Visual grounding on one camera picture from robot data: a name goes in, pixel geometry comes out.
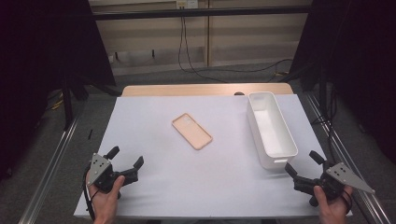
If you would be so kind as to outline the black horizontal bar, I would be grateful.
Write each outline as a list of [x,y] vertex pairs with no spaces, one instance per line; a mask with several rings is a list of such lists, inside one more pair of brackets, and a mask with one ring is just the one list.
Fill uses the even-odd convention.
[[213,17],[213,16],[300,14],[300,13],[308,13],[310,11],[311,11],[311,6],[166,9],[166,10],[150,10],[150,11],[97,12],[97,13],[92,13],[89,16],[89,19],[93,21],[114,21],[114,20]]

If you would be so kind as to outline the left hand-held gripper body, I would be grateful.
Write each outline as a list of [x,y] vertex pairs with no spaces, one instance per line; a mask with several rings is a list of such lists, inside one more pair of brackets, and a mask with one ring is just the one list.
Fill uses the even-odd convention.
[[123,175],[125,177],[123,186],[130,185],[138,181],[138,171],[134,168],[116,172],[113,170],[111,160],[107,160],[104,156],[97,153],[92,155],[92,162],[89,171],[88,185],[95,185],[102,192],[110,192],[113,188],[115,180]]

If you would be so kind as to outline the metal floor rail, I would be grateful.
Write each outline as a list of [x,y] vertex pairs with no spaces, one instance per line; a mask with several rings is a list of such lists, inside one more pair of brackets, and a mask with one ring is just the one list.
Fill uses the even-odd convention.
[[75,129],[78,126],[80,117],[81,111],[77,112],[77,114],[68,122],[67,128],[64,130],[63,135],[54,150],[54,154],[49,161],[49,165],[47,166],[47,169],[35,189],[35,193],[25,208],[18,224],[35,224],[37,216],[50,190],[50,185],[56,176],[60,163],[64,157],[64,153],[66,152]]
[[[308,93],[306,95],[306,99],[311,105],[313,112],[317,116],[318,124],[322,127],[327,135],[328,143],[330,145],[329,150],[332,156],[337,156],[337,158],[341,162],[343,162],[348,168],[350,168],[358,177],[364,179],[356,163],[347,152],[347,148],[341,141],[338,133],[333,128],[332,123],[319,109],[318,99],[313,93]],[[373,219],[371,224],[391,224],[391,219],[387,215],[381,202],[374,194],[365,192],[360,189],[357,189],[356,193],[361,197],[362,203],[366,206],[366,209],[368,210],[367,213],[362,213],[366,217],[370,217]]]

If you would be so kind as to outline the beige phone case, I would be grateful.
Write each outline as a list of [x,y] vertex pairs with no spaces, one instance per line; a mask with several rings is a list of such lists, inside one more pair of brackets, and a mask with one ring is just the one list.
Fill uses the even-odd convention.
[[213,140],[213,137],[188,113],[174,119],[172,125],[195,150],[201,150]]

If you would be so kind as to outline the white table cover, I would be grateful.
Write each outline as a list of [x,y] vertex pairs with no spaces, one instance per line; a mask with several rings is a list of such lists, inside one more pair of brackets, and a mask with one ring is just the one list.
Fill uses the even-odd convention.
[[[314,217],[309,195],[283,170],[262,168],[245,96],[120,97],[99,151],[118,146],[115,170],[144,158],[138,181],[121,191],[118,214],[130,218]],[[173,127],[191,115],[212,137],[195,150]]]

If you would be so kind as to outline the beige wooden cabinet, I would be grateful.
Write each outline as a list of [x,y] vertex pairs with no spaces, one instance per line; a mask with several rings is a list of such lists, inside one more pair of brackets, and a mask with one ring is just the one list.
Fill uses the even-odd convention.
[[[198,8],[310,6],[313,0],[198,0]],[[89,0],[93,12],[177,9],[176,0]],[[307,15],[99,21],[116,76],[291,59]]]

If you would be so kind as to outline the white wall socket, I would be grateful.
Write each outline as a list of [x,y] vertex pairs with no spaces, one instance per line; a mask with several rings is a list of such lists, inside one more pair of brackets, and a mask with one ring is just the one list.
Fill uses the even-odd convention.
[[176,0],[177,9],[197,9],[198,0]]

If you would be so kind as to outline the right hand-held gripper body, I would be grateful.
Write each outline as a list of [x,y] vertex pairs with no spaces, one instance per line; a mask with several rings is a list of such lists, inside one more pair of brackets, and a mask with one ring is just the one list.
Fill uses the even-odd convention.
[[293,183],[295,190],[311,195],[309,203],[314,207],[318,206],[314,186],[322,187],[328,200],[334,200],[340,197],[344,192],[345,186],[375,194],[374,189],[342,162],[325,168],[320,178],[310,179],[300,176],[296,171],[293,171]]

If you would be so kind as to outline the black stand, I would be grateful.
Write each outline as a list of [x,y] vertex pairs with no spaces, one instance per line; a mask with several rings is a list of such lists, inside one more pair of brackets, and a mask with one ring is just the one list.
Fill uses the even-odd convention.
[[318,104],[321,119],[327,121],[329,119],[327,112],[327,74],[326,66],[323,63],[320,65],[318,78]]
[[64,102],[64,119],[65,119],[64,130],[66,131],[69,129],[69,127],[71,126],[74,120],[73,106],[71,102],[71,93],[68,85],[67,76],[63,76],[62,94],[63,94],[63,102]]

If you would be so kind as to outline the light wooden table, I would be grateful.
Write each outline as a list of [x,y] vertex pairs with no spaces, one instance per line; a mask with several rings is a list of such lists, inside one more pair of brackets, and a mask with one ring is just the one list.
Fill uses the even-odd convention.
[[269,91],[273,94],[293,94],[288,83],[229,83],[229,84],[175,84],[131,85],[123,89],[121,96],[196,96],[250,94]]

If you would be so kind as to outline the black curtain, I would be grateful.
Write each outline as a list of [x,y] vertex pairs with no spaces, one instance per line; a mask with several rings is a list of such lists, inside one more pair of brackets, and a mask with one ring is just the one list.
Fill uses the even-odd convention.
[[290,71],[332,82],[396,164],[396,0],[313,0]]
[[51,91],[79,99],[115,83],[89,0],[0,0],[0,181],[21,158]]

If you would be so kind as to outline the person's right hand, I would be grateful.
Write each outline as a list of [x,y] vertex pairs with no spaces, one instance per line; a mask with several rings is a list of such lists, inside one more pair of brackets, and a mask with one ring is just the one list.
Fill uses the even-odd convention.
[[314,186],[314,193],[319,207],[319,223],[347,224],[347,213],[352,207],[352,191],[352,187],[345,186],[340,197],[329,201],[322,187]]

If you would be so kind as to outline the white plastic bin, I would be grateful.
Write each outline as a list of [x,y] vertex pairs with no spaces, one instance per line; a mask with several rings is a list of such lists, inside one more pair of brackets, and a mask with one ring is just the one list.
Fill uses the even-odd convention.
[[264,169],[283,169],[298,154],[298,148],[273,93],[251,93],[247,97],[247,119]]

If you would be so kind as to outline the person's left hand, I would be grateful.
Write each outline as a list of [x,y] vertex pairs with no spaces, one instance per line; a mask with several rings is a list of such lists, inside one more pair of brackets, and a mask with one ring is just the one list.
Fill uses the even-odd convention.
[[118,193],[125,177],[120,175],[109,193],[101,192],[95,185],[88,186],[95,219],[93,224],[114,224],[118,210]]

